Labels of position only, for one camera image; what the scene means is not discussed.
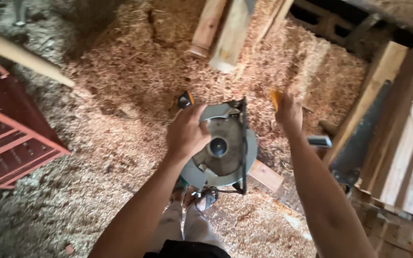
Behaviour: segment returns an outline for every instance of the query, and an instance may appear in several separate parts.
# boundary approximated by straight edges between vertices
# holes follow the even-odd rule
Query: orange handle
[[[270,99],[272,100],[275,110],[278,111],[278,103],[280,103],[280,93],[278,91],[270,91]]]

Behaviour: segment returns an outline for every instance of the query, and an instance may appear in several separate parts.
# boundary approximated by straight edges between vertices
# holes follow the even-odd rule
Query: circular saw
[[[232,185],[245,194],[246,176],[257,156],[255,133],[246,125],[246,99],[207,106],[203,121],[208,121],[212,140],[187,162],[181,177],[198,190]]]

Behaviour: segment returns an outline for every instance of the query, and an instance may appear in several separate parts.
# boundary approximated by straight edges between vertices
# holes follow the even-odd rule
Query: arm
[[[321,257],[376,257],[345,193],[307,143],[302,108],[282,95],[275,115],[291,148],[295,185]]]
[[[204,105],[181,111],[167,133],[168,152],[159,168],[124,205],[95,243],[89,257],[143,257],[187,161],[210,142]]]

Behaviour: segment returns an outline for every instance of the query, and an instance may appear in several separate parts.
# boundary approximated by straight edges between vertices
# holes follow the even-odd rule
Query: pants
[[[172,202],[162,214],[152,237],[148,252],[158,253],[163,247],[165,240],[201,242],[217,246],[224,250],[221,240],[211,230],[208,221],[193,203],[186,209],[184,223],[184,236],[181,232],[181,221],[183,219],[183,207],[181,202]]]

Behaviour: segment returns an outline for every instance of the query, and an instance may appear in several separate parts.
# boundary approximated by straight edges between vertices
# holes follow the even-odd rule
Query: man's right hand
[[[283,127],[288,138],[296,137],[302,134],[302,106],[287,93],[279,94],[280,101],[275,119]]]

